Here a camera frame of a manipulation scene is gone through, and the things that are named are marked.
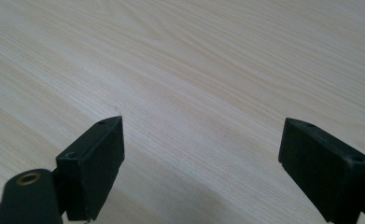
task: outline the round hole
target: round hole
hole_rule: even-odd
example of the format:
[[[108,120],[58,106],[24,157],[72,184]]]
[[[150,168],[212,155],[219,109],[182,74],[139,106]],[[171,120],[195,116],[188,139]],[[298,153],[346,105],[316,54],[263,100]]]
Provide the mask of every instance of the round hole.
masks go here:
[[[76,155],[77,155],[77,153],[75,153],[75,152],[68,152],[64,156],[66,158],[74,158]]]
[[[40,173],[29,173],[17,179],[17,185],[25,186],[35,183],[40,178]]]

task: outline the wood grain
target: wood grain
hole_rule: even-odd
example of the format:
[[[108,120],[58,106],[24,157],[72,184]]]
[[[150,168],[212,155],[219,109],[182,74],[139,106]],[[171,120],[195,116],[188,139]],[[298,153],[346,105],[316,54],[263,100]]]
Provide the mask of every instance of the wood grain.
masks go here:
[[[365,1],[0,0],[0,198],[119,114],[95,223],[325,223],[278,149],[291,117],[365,153]]]

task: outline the clamp jaw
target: clamp jaw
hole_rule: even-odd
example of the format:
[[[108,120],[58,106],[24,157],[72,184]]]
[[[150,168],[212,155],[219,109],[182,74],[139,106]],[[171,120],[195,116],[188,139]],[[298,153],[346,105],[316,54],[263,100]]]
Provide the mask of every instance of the clamp jaw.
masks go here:
[[[313,124],[286,119],[278,160],[321,215],[357,223],[365,213],[365,155]]]
[[[35,169],[5,184],[0,224],[95,220],[124,161],[122,118],[101,120],[56,157],[51,172]]]

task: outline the black clamp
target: black clamp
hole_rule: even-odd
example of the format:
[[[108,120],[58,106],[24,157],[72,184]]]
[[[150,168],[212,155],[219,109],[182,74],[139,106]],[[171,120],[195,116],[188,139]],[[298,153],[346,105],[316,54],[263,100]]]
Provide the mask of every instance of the black clamp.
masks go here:
[[[278,160],[329,222],[365,213],[365,155],[313,124],[286,119]]]
[[[56,157],[50,172],[35,169],[5,184],[0,224],[95,220],[124,161],[122,118],[104,119]]]

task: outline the light wood surface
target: light wood surface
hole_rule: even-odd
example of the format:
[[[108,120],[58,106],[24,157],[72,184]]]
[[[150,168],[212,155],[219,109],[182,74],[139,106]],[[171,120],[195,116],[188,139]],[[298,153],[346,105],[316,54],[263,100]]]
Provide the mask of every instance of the light wood surface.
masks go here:
[[[278,149],[291,117],[365,153],[365,0],[0,0],[0,199],[119,114],[95,223],[325,223]]]

